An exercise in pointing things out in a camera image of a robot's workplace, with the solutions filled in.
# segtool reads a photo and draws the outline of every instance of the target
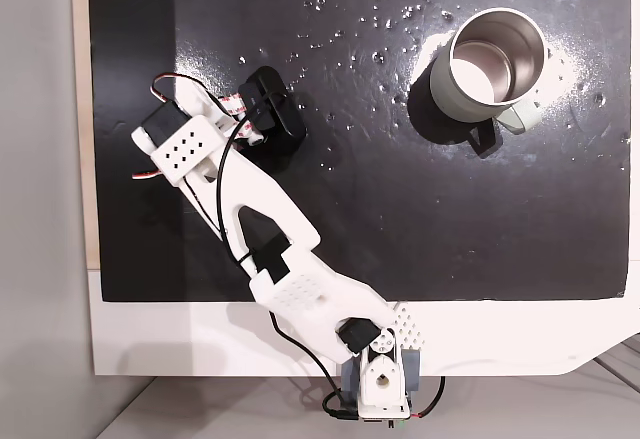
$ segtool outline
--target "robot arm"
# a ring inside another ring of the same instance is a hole
[[[361,416],[408,418],[402,354],[392,332],[396,311],[371,287],[336,273],[312,252],[320,242],[316,229],[274,179],[234,148],[224,163],[224,188],[217,203],[218,171],[236,122],[199,88],[193,92],[200,103],[190,103],[185,112],[184,106],[165,102],[133,132],[134,142],[216,235],[226,236],[250,278],[256,302],[285,318],[302,343],[336,363],[360,355]],[[250,251],[244,240],[238,213],[245,206],[281,229],[258,251]],[[387,342],[382,349],[377,345]]]

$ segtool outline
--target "white surface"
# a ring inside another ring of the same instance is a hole
[[[638,1],[632,0],[632,136],[639,120]],[[562,374],[640,331],[640,176],[634,172],[640,168],[639,154],[632,143],[630,264],[624,297],[411,303],[425,339],[422,375]],[[257,304],[109,304],[101,300],[99,272],[90,273],[89,286],[98,374],[320,374],[301,351],[276,335]]]
[[[148,379],[92,370],[71,0],[0,20],[0,437],[96,437]]]
[[[602,359],[640,384],[638,356],[618,346]],[[438,382],[420,381],[416,409]],[[593,362],[557,377],[448,378],[429,417],[393,431],[328,417],[328,392],[320,378],[158,378],[100,439],[637,439],[640,425],[640,396]]]

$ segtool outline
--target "wet surface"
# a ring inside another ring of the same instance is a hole
[[[444,117],[429,64],[475,12],[549,44],[543,122],[514,136]],[[129,138],[175,68],[230,94],[270,65],[309,136],[275,177],[317,254],[389,300],[596,299],[624,291],[630,0],[91,0],[103,294],[250,300],[243,275]]]

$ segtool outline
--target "mug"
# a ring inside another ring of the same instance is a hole
[[[542,119],[532,94],[547,60],[540,28],[506,8],[465,22],[438,55],[430,77],[436,105],[461,122],[495,117],[515,134]]]

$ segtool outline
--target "water droplet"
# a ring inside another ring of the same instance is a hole
[[[384,64],[384,56],[379,51],[376,51],[373,54],[371,54],[371,59],[373,59],[373,62],[377,64]]]
[[[593,96],[593,102],[596,104],[596,106],[602,107],[607,103],[607,98],[604,97],[604,94],[602,94],[601,92],[596,92],[596,94]]]

